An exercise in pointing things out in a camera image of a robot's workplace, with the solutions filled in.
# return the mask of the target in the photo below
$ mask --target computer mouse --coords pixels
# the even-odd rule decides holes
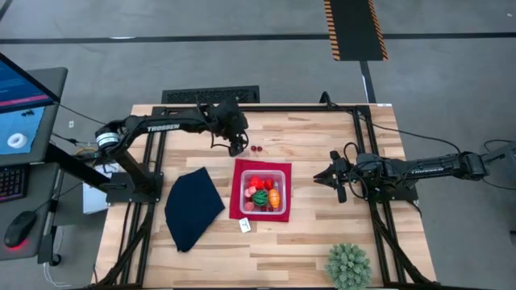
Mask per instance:
[[[34,226],[37,215],[33,211],[24,211],[19,214],[7,227],[3,242],[8,247],[16,247],[29,235]]]

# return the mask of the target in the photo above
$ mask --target red toy strawberry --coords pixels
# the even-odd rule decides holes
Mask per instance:
[[[267,189],[267,190],[274,189],[274,180],[266,180],[266,181],[264,182],[264,187],[265,187],[265,189]]]
[[[251,181],[249,181],[248,187],[252,187],[252,186],[254,186],[256,189],[263,189],[264,182],[258,176],[253,176],[251,178]]]

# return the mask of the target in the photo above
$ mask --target red cloth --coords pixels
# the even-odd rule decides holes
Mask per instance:
[[[286,206],[287,209],[283,214],[279,215],[247,215],[240,211],[240,177],[244,170],[280,170],[285,174],[286,188]],[[290,217],[290,198],[292,180],[292,164],[279,164],[261,161],[251,161],[245,159],[237,159],[235,161],[235,173],[233,174],[233,188],[231,190],[231,199],[229,202],[229,218],[242,219],[248,218],[249,221],[266,221],[266,222],[288,222]]]

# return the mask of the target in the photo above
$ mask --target wooden table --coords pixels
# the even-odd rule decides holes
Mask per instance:
[[[151,114],[152,107],[136,105],[132,114]],[[397,128],[392,107],[370,107],[374,123]],[[250,144],[260,145],[266,152],[246,150],[239,158],[292,164],[290,222],[252,222],[252,231],[242,234],[239,223],[229,219],[235,160],[228,156],[225,148],[210,149],[208,133],[169,132],[163,162],[163,197],[156,207],[152,225],[144,287],[331,287],[324,264],[331,246],[341,242],[359,244],[367,251],[373,269],[372,286],[381,286],[368,205],[349,191],[347,202],[339,204],[336,191],[315,184],[312,178],[327,168],[331,150],[342,151],[345,143],[356,142],[352,117],[343,112],[249,112],[245,115]],[[362,128],[368,144],[365,125]],[[381,155],[404,158],[398,133],[378,128],[375,132]],[[153,152],[157,146],[155,139]],[[130,152],[137,160],[143,158],[145,141],[146,137],[140,136],[131,147]],[[355,152],[349,150],[348,155],[354,162]],[[166,198],[176,178],[202,166],[210,173],[226,209],[191,251],[178,253],[165,222]],[[418,212],[404,201],[391,205],[402,249],[422,274],[434,280]],[[114,205],[108,210],[96,263],[99,278],[117,260],[126,206]],[[392,254],[386,244],[385,249],[391,280],[396,280]],[[135,280],[139,251],[134,257],[129,281]]]

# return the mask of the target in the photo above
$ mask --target monitor screen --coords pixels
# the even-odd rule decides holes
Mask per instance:
[[[56,97],[5,56],[0,58],[0,112],[48,106]]]

